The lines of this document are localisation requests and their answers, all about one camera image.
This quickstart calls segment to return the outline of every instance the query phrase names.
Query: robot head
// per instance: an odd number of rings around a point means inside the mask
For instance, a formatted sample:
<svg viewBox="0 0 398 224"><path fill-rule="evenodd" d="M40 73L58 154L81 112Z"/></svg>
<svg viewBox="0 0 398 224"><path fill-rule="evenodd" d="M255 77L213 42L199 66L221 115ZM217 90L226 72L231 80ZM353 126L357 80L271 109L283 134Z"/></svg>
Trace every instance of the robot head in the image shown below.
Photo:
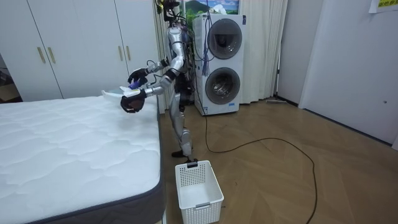
<svg viewBox="0 0 398 224"><path fill-rule="evenodd" d="M163 10L164 21L169 21L170 24L177 21L173 9L180 5L179 2L176 0L155 0L155 3L158 14L162 13Z"/></svg>

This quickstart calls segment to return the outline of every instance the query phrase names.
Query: landscape picture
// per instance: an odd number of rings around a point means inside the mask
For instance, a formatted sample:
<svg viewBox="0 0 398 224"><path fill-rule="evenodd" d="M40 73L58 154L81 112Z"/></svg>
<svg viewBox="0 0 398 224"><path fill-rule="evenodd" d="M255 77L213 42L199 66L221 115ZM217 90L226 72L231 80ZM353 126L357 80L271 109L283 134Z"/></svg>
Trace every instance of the landscape picture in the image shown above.
<svg viewBox="0 0 398 224"><path fill-rule="evenodd" d="M197 14L208 12L209 10L211 13L220 13L220 11L223 11L224 9L227 14L238 14L239 11L239 0L208 0L208 4L209 6L206 5L206 0L185 1L185 9L187 11L187 23L189 27L192 28L192 20Z"/></svg>

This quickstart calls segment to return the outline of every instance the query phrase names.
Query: stacked washing machine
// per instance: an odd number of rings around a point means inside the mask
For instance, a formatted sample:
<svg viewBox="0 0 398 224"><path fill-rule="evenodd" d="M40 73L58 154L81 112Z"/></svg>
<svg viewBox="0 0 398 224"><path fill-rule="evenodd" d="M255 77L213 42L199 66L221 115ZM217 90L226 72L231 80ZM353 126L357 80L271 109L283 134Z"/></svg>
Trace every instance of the stacked washing machine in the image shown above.
<svg viewBox="0 0 398 224"><path fill-rule="evenodd" d="M201 14L193 21L198 52L195 106L202 115L235 112L239 110L243 78L246 16L212 14L213 25L206 24L206 19L207 14ZM209 49L206 72L203 72L204 61L200 61L204 41Z"/></svg>

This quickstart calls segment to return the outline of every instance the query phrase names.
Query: white laundry basket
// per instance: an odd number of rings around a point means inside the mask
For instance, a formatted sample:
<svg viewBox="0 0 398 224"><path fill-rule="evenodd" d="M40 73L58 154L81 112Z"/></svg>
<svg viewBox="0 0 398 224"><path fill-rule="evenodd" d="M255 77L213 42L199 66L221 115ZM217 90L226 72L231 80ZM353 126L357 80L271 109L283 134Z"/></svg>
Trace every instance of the white laundry basket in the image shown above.
<svg viewBox="0 0 398 224"><path fill-rule="evenodd" d="M224 195L210 162L177 165L175 177L184 224L218 222Z"/></svg>

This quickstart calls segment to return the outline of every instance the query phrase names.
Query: wardrobe door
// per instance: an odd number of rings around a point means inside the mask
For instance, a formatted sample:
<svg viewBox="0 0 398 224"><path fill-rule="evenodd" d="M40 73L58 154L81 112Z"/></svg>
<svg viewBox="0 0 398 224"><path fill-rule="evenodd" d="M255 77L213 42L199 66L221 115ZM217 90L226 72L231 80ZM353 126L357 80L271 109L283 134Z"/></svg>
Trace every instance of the wardrobe door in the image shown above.
<svg viewBox="0 0 398 224"><path fill-rule="evenodd" d="M29 0L64 98L127 85L114 1Z"/></svg>
<svg viewBox="0 0 398 224"><path fill-rule="evenodd" d="M24 101L62 98L26 0L0 1L0 53Z"/></svg>
<svg viewBox="0 0 398 224"><path fill-rule="evenodd" d="M129 72L146 67L147 60L158 62L154 2L115 0L115 3Z"/></svg>

